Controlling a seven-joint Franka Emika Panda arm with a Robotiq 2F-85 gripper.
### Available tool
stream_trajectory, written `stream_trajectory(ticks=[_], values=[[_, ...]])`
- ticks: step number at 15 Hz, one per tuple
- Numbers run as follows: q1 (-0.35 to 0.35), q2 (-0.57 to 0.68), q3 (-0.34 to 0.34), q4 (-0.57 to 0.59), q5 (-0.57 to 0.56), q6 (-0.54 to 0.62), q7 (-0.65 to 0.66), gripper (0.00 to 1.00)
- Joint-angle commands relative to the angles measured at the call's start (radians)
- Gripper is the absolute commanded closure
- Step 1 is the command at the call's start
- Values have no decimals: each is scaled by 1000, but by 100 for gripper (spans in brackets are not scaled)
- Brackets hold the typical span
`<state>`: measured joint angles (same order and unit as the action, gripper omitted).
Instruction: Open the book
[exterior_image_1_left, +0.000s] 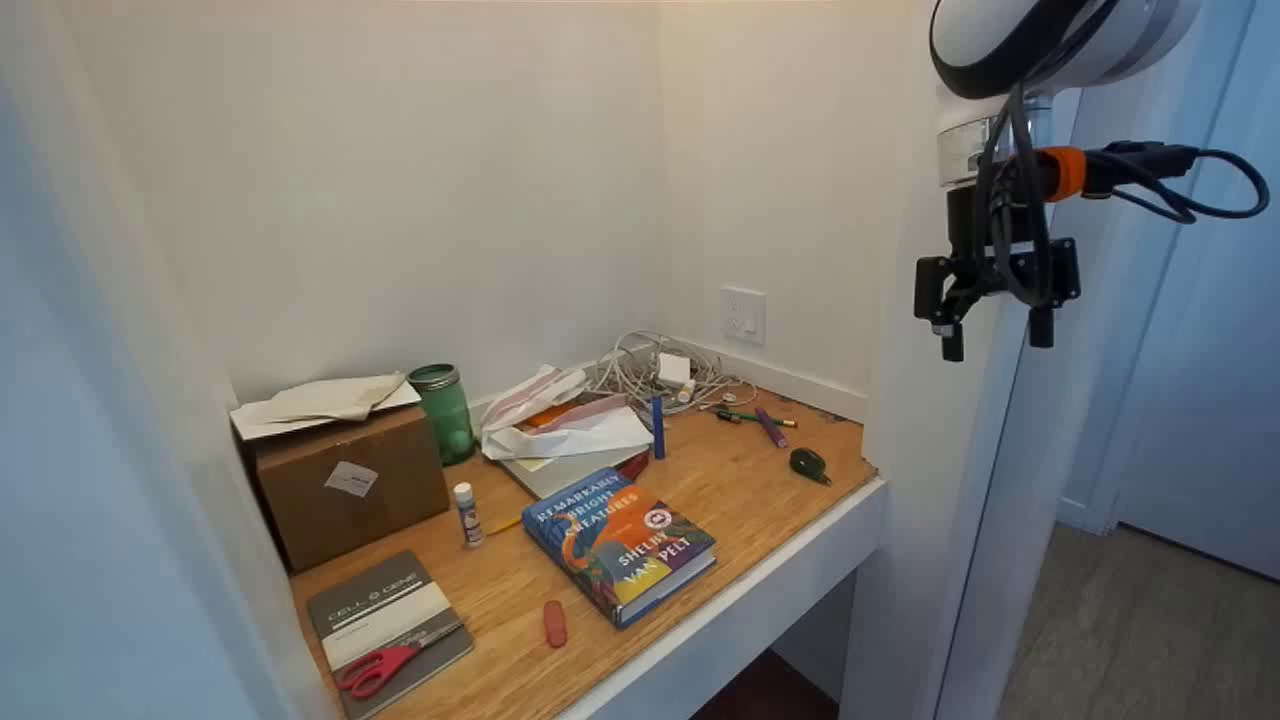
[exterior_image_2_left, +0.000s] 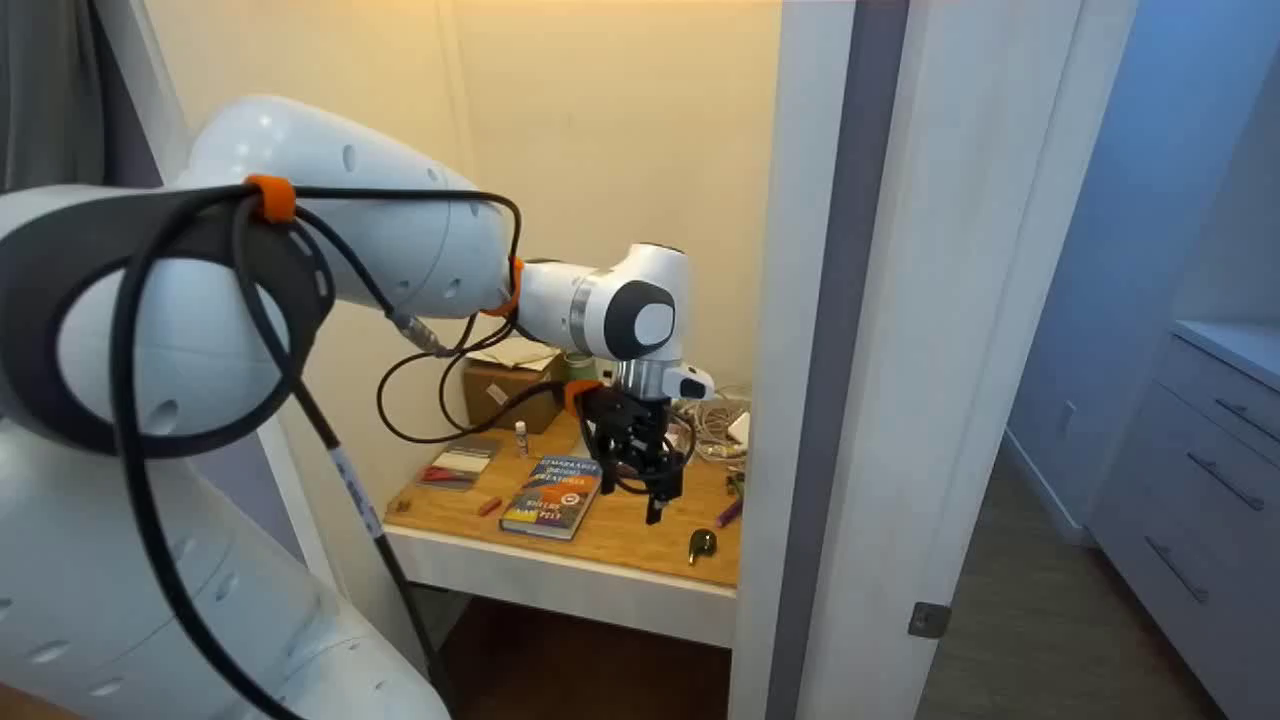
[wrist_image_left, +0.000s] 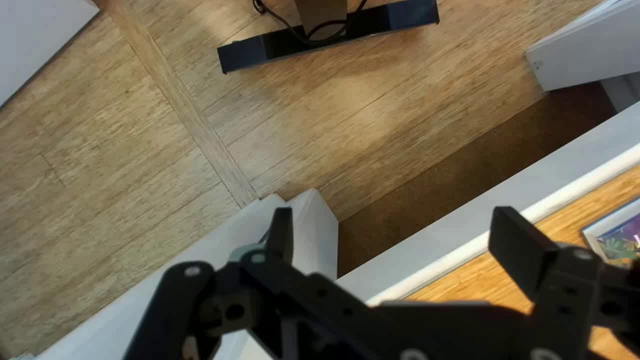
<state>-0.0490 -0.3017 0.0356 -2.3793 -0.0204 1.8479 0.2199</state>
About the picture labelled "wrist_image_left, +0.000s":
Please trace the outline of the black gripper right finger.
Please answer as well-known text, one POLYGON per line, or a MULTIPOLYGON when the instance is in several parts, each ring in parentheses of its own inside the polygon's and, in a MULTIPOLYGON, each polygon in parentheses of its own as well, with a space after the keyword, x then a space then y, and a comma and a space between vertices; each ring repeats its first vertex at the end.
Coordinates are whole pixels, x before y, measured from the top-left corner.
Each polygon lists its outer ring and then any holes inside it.
POLYGON ((640 352, 638 267, 615 268, 591 251, 556 244, 512 207, 495 207, 489 254, 532 303, 517 349, 547 360, 598 360, 588 351, 593 327, 640 352))

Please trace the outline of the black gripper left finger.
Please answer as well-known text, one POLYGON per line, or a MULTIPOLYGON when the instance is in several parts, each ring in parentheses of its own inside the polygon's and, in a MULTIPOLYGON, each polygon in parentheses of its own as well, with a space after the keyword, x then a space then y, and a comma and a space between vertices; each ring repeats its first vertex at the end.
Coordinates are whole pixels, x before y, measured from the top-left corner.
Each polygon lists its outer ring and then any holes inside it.
POLYGON ((273 360, 428 360, 408 327, 302 275, 291 251, 291 212, 277 208, 263 243, 223 268, 168 268, 124 360, 211 360, 232 332, 249 335, 273 360))

